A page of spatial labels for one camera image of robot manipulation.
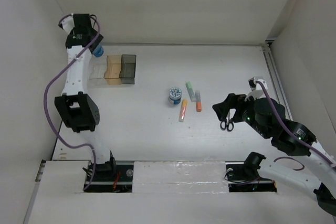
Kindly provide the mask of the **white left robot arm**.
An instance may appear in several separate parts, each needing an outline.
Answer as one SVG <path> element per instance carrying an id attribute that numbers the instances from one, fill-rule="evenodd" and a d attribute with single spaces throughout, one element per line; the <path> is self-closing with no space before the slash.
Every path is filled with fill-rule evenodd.
<path id="1" fill-rule="evenodd" d="M 70 66 L 66 70 L 64 89 L 54 99 L 55 107 L 64 125 L 80 134 L 95 152 L 86 173 L 112 180 L 117 175 L 116 161 L 98 134 L 100 112 L 88 94 L 90 60 L 104 53 L 97 18 L 94 14 L 69 14 L 58 25 L 67 33 L 65 47 Z"/>

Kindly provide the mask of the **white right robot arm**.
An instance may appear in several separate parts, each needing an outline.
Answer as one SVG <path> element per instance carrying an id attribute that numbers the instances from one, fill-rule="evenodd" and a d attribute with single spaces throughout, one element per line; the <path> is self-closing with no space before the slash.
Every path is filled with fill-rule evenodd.
<path id="1" fill-rule="evenodd" d="M 247 123 L 290 159 L 300 162 L 312 175 L 281 166 L 265 155 L 251 152 L 241 168 L 245 181 L 264 178 L 283 183 L 306 194 L 325 212 L 335 215 L 335 160 L 303 124 L 285 117 L 285 108 L 274 99 L 230 93 L 212 106 L 221 123 Z"/>

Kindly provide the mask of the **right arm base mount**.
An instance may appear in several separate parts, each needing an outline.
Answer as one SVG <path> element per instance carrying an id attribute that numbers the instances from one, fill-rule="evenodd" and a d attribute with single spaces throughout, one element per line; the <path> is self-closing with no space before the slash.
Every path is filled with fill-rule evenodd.
<path id="1" fill-rule="evenodd" d="M 242 161 L 226 162 L 226 173 L 224 179 L 228 182 L 230 193 L 254 193 L 271 192 L 276 193 L 277 188 L 273 180 L 260 177 L 258 169 L 266 158 L 255 152 L 251 152 Z"/>

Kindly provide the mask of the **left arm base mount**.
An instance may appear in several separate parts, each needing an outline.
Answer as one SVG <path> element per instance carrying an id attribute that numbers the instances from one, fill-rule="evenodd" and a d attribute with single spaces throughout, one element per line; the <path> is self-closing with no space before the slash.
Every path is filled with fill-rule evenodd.
<path id="1" fill-rule="evenodd" d="M 93 181 L 84 190 L 86 193 L 131 193 L 133 186 L 134 163 L 117 162 L 115 175 L 96 172 Z"/>

